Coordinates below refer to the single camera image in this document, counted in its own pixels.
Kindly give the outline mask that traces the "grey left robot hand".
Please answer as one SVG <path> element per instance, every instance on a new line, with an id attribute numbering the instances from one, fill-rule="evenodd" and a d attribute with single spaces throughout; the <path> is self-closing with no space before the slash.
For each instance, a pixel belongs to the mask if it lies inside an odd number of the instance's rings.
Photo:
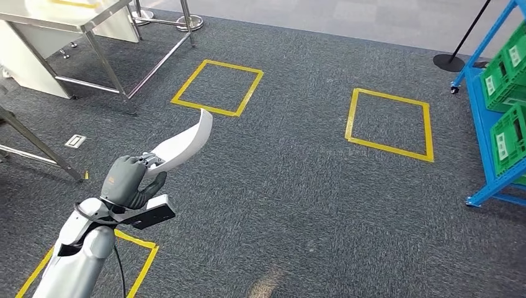
<path id="1" fill-rule="evenodd" d="M 100 198 L 132 210 L 142 208 L 164 186 L 167 178 L 166 172 L 160 172 L 152 183 L 140 191 L 138 187 L 146 171 L 142 158 L 129 155 L 117 158 L 104 179 Z"/>

